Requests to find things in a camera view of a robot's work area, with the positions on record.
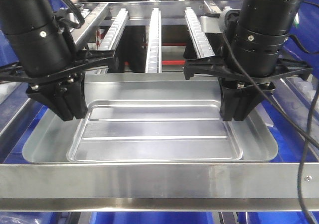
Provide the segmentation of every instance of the black mount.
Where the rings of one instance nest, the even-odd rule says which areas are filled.
[[[278,59],[274,72],[267,77],[252,77],[266,93],[271,95],[275,85],[271,82],[289,76],[307,79],[312,67],[305,61]],[[248,79],[229,69],[224,59],[212,56],[196,60],[186,60],[184,75],[187,80],[195,74],[217,76],[221,90],[220,113],[224,121],[244,120],[263,97],[249,83]]]
[[[67,121],[85,117],[83,71],[101,66],[116,69],[114,51],[79,51],[76,60],[62,71],[36,78],[29,77],[19,62],[9,64],[0,68],[0,80],[29,83],[28,97]]]

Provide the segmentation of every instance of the blue bin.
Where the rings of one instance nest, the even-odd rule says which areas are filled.
[[[214,224],[210,212],[93,213],[90,224]]]
[[[0,66],[7,65],[18,61],[15,53],[13,52],[8,40],[0,30]]]

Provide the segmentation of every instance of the black cable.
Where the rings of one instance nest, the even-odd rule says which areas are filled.
[[[316,94],[315,94],[314,99],[311,103],[309,113],[308,113],[307,134],[309,134],[309,135],[311,132],[311,125],[312,125],[314,111],[315,111],[315,107],[316,107],[316,104],[318,101],[318,97],[319,97],[319,86],[317,87]],[[306,157],[308,154],[308,147],[309,147],[309,141],[306,140],[305,145],[304,145],[303,155],[302,155],[302,158],[300,160],[299,167],[298,167],[298,179],[297,179],[298,201],[299,201],[299,204],[300,204],[300,207],[301,207],[303,213],[305,214],[307,221],[310,224],[318,224],[318,222],[316,221],[316,218],[307,209],[307,207],[304,203],[304,197],[303,197],[303,192],[302,192],[302,176],[303,176],[304,164],[305,164]]]
[[[319,143],[316,140],[314,140],[314,138],[312,138],[310,135],[308,135],[302,128],[300,128],[293,120],[291,120],[291,118],[260,89],[260,87],[257,85],[257,83],[253,80],[253,78],[251,78],[251,76],[244,70],[244,68],[240,65],[240,63],[236,59],[235,54],[232,51],[232,48],[229,44],[229,41],[228,41],[225,33],[223,33],[223,39],[225,41],[225,44],[228,48],[228,52],[229,52],[230,56],[232,57],[235,65],[240,70],[240,72],[249,80],[249,82],[252,84],[252,86],[254,86],[256,88],[256,90],[265,98],[265,100],[267,100],[285,118],[285,120],[287,120],[288,123],[290,123],[292,125],[292,127],[298,133],[300,133],[306,140],[308,140],[311,144],[313,144],[316,148],[319,149]]]
[[[81,28],[82,25],[84,24],[84,18],[81,14],[81,11],[75,6],[75,4],[73,4],[73,2],[71,0],[61,0],[61,1],[64,2],[67,5],[67,7],[74,13],[74,15],[78,19],[79,23],[72,22],[72,21],[67,20],[65,18],[60,19],[60,21],[67,24],[69,27],[73,27],[73,28],[77,28],[77,29]]]
[[[309,50],[307,50],[302,43],[300,42],[300,40],[298,39],[298,37],[296,35],[290,34],[289,37],[295,42],[295,44],[299,47],[299,49],[301,49],[303,52],[307,53],[307,54],[311,54],[311,55],[318,55],[319,51],[316,52],[311,52]]]
[[[314,5],[314,6],[319,8],[319,4],[318,3],[315,3],[315,2],[312,2],[312,1],[304,1],[304,3],[310,4],[310,5]]]
[[[223,39],[224,39],[225,44],[226,44],[226,46],[228,48],[228,52],[229,52],[230,56],[232,57],[235,65],[241,71],[241,73],[244,76],[246,76],[246,78],[256,88],[256,90],[294,127],[294,129],[296,129],[305,138],[305,146],[304,146],[304,151],[303,151],[303,157],[301,159],[301,163],[299,164],[299,169],[298,169],[298,181],[297,181],[297,183],[298,183],[298,186],[297,186],[297,188],[298,188],[298,200],[300,202],[301,208],[302,208],[307,220],[309,221],[309,223],[310,224],[317,224],[317,221],[315,220],[314,216],[312,215],[312,213],[310,213],[307,210],[307,207],[304,204],[304,200],[303,200],[303,196],[302,196],[302,190],[301,190],[301,179],[302,179],[303,166],[304,166],[304,163],[305,163],[305,160],[306,160],[306,156],[307,156],[307,152],[308,152],[309,142],[311,144],[313,144],[316,148],[319,149],[319,144],[310,136],[310,129],[311,129],[311,123],[312,123],[311,121],[312,121],[312,118],[313,118],[314,109],[315,109],[315,106],[316,106],[316,103],[317,103],[317,100],[318,100],[318,96],[319,96],[319,86],[317,88],[315,97],[314,97],[314,99],[312,101],[312,104],[311,104],[311,109],[310,109],[309,114],[308,114],[307,132],[305,132],[293,120],[291,120],[290,117],[288,115],[286,115],[286,113],[260,89],[260,87],[257,85],[257,83],[244,70],[244,68],[240,65],[240,63],[236,59],[235,54],[232,51],[231,45],[230,45],[225,33],[223,33]]]

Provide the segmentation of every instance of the stainless steel frame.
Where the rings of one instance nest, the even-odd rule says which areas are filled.
[[[111,24],[121,8],[129,10],[128,25],[149,24],[154,7],[163,25],[186,24],[187,6],[204,15],[203,2],[100,4],[73,36],[83,47],[91,28],[105,16],[102,25]],[[296,211],[297,169],[297,163],[0,165],[0,210]],[[304,177],[306,205],[319,210],[318,163],[307,163]]]

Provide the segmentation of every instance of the metal tray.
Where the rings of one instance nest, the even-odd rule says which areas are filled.
[[[278,147],[257,112],[223,122],[215,78],[88,75],[88,115],[48,111],[23,148],[34,163],[269,161]]]

